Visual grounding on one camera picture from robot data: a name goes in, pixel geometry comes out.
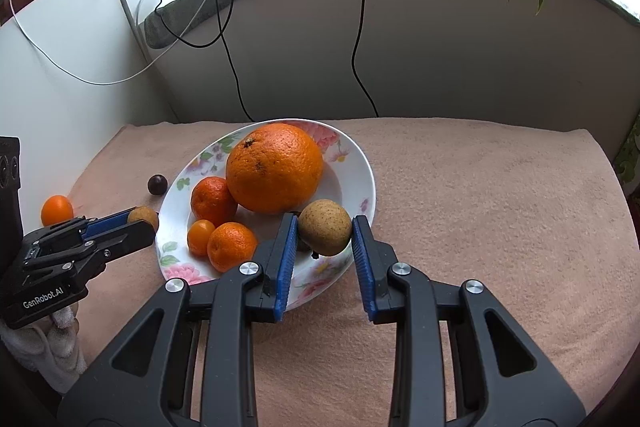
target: metal screw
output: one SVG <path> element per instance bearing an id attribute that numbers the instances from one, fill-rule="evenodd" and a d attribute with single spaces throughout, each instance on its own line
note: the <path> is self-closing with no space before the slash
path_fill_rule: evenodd
<path id="1" fill-rule="evenodd" d="M 469 293 L 482 293 L 484 285 L 475 279 L 465 282 L 465 290 Z"/>
<path id="2" fill-rule="evenodd" d="M 254 273 L 258 273 L 259 269 L 260 267 L 253 261 L 242 263 L 240 265 L 240 273 L 244 275 L 253 275 Z"/>
<path id="3" fill-rule="evenodd" d="M 181 292 L 184 288 L 184 281 L 182 279 L 169 279 L 164 284 L 164 289 L 171 293 Z"/>
<path id="4" fill-rule="evenodd" d="M 398 275 L 409 275 L 411 273 L 411 266 L 407 263 L 395 263 L 391 270 Z"/>

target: speaker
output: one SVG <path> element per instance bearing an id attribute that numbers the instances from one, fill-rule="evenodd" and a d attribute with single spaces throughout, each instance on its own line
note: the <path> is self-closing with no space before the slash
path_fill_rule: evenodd
<path id="1" fill-rule="evenodd" d="M 20 140 L 0 136 L 0 276 L 18 255 L 22 243 Z"/>

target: floral bowl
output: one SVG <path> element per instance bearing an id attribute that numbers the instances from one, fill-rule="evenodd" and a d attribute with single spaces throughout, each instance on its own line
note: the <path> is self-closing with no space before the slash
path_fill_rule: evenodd
<path id="1" fill-rule="evenodd" d="M 225 176 L 226 158 L 231 149 L 251 131 L 265 124 L 282 121 L 303 129 L 320 147 L 324 172 L 314 200 L 333 200 L 341 204 L 353 218 L 367 216 L 373 222 L 376 208 L 376 184 L 364 152 L 342 131 L 311 120 L 271 120 L 254 123 L 213 142 L 198 154 L 178 175 L 162 202 L 160 228 L 156 234 L 158 263 L 165 279 L 185 279 L 189 284 L 220 277 L 209 261 L 189 253 L 187 231 L 196 218 L 191 212 L 191 190 L 207 176 Z M 275 237 L 280 216 L 264 216 L 238 207 L 235 221 L 254 231 L 258 241 Z M 313 259 L 309 253 L 298 253 L 291 279 L 287 310 L 297 308 L 329 288 L 353 262 L 351 244 L 333 257 Z"/>

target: large orange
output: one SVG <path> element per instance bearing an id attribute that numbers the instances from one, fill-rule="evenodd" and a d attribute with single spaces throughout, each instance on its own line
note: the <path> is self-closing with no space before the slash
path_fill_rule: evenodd
<path id="1" fill-rule="evenodd" d="M 52 196 L 44 202 L 40 211 L 40 220 L 45 227 L 56 225 L 74 217 L 71 201 L 64 196 Z"/>
<path id="2" fill-rule="evenodd" d="M 240 223 L 225 223 L 209 237 L 207 254 L 213 268 L 226 272 L 234 266 L 250 261 L 258 240 L 254 233 Z"/>
<path id="3" fill-rule="evenodd" d="M 322 152 L 307 133 L 286 123 L 270 123 L 233 148 L 226 160 L 226 182 L 244 208 L 279 214 L 313 196 L 322 166 Z"/>
<path id="4" fill-rule="evenodd" d="M 233 219 L 238 204 L 229 192 L 224 178 L 209 176 L 193 187 L 191 210 L 197 219 L 206 219 L 219 227 Z"/>

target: white cloth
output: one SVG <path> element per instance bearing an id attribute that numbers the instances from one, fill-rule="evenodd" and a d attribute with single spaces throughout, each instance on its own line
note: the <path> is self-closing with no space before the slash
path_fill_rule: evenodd
<path id="1" fill-rule="evenodd" d="M 78 341 L 78 305 L 67 306 L 19 330 L 0 320 L 0 339 L 14 358 L 66 393 L 86 370 Z"/>

